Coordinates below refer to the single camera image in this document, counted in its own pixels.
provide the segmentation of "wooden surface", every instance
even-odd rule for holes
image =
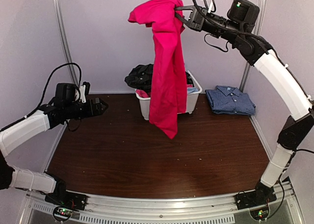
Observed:
[[[215,115],[205,95],[192,115],[178,116],[174,140],[143,119],[134,94],[98,97],[109,109],[84,119],[74,133],[66,130],[48,169],[68,190],[125,198],[211,196],[253,189],[268,164],[249,117]]]

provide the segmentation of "blue plaid shirt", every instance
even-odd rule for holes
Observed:
[[[238,88],[216,86],[215,90],[205,90],[212,111],[216,114],[254,115],[255,105],[247,93]]]

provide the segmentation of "laundry basket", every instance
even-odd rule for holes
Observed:
[[[198,95],[202,92],[203,89],[200,86],[200,84],[196,81],[194,76],[191,74],[191,72],[190,71],[187,71],[187,72],[190,74],[190,76],[193,80],[194,87],[196,87],[198,89],[197,92],[188,94],[187,99],[186,99],[186,113],[192,114],[192,112],[195,108],[196,102],[197,102]],[[136,94],[136,97],[139,99],[142,115],[143,115],[145,120],[148,120],[149,119],[149,105],[151,103],[151,98],[141,98],[137,94],[137,92],[135,92],[135,94]]]

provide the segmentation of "hanging red cloth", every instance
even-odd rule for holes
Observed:
[[[178,6],[183,6],[181,0],[151,0],[136,7],[129,17],[129,22],[152,27],[156,55],[149,120],[170,139],[178,132],[178,113],[186,112],[187,97],[181,45],[184,28],[174,10]]]

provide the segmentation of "white wall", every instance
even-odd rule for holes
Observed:
[[[314,96],[314,5],[313,0],[268,0],[262,36],[289,63],[309,94]],[[256,118],[271,150],[274,152],[278,134],[289,111],[267,80],[252,70],[246,92],[257,106]],[[314,150],[312,130],[300,148]],[[292,180],[307,224],[313,223],[314,156],[300,152],[288,174]]]
[[[151,29],[128,22],[129,13],[146,1],[61,0],[72,57],[83,66],[86,78],[92,80],[92,92],[133,92],[124,77],[138,64],[154,62]],[[226,17],[232,1],[216,0],[217,14]],[[183,2],[192,5],[192,0]],[[239,86],[245,61],[238,51],[222,53],[207,46],[203,36],[189,29],[183,32],[186,67],[204,89],[217,84]],[[223,48],[226,44],[211,37],[208,41]]]
[[[0,0],[0,127],[21,118],[38,104],[50,72],[65,62],[52,0]],[[56,72],[45,101],[57,82],[69,82],[68,70]],[[60,128],[40,134],[13,151],[9,164],[42,172]],[[25,192],[0,191],[0,224],[17,221]]]

